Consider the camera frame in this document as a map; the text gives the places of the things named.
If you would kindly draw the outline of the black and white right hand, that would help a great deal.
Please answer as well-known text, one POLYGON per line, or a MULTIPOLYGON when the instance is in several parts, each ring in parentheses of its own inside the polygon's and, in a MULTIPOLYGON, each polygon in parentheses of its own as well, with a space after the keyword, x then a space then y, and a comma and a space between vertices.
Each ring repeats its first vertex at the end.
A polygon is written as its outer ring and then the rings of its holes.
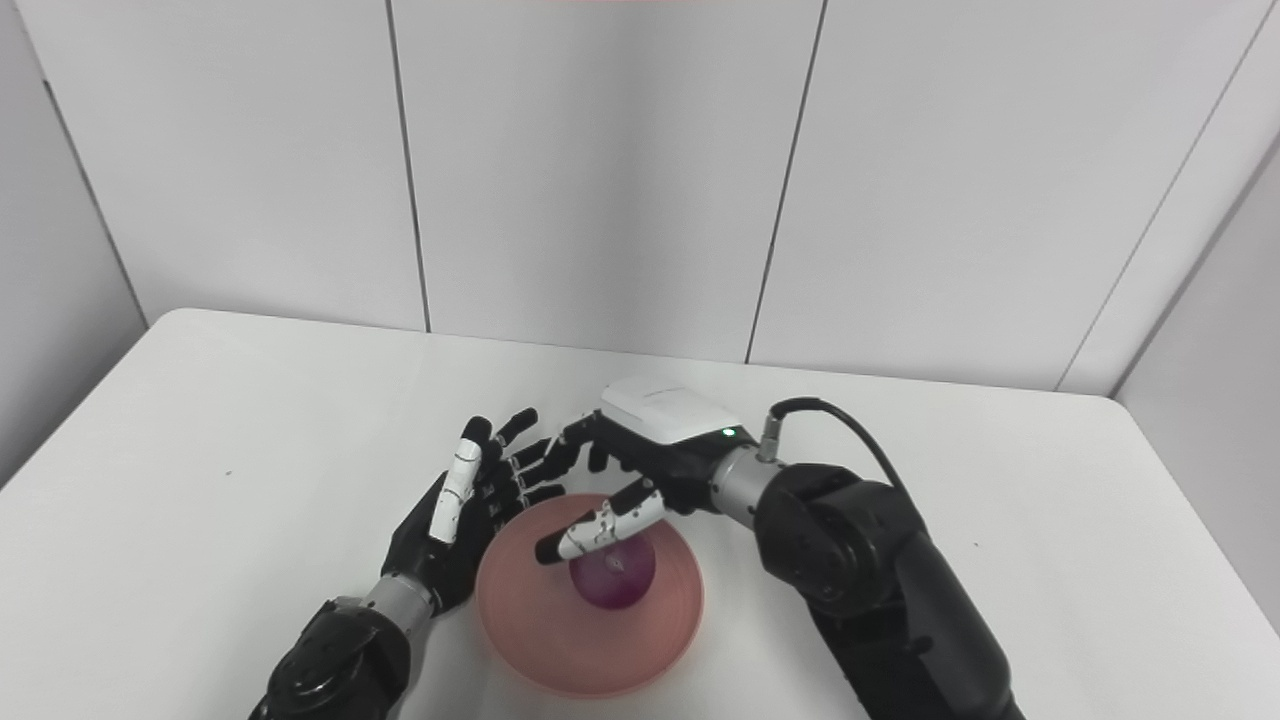
POLYGON ((540 538, 534 557, 541 565, 568 562, 640 534, 667 512, 718 512, 717 473, 755 443, 732 413, 686 387, 645 377, 608 384, 598 409, 550 441, 540 468, 557 479, 586 448, 590 473, 617 461, 636 479, 540 538))

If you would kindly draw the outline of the black and white left hand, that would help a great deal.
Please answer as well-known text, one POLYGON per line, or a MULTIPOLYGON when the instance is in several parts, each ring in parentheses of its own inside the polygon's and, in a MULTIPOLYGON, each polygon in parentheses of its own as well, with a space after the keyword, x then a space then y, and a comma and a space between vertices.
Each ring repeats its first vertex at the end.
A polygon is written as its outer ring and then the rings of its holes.
POLYGON ((557 436, 512 451, 536 424, 532 407, 499 428, 485 416, 470 418, 451 465, 394 530, 381 574, 416 582, 433 615, 471 596, 483 556, 507 524, 564 495, 561 478, 577 462, 582 438, 557 436))

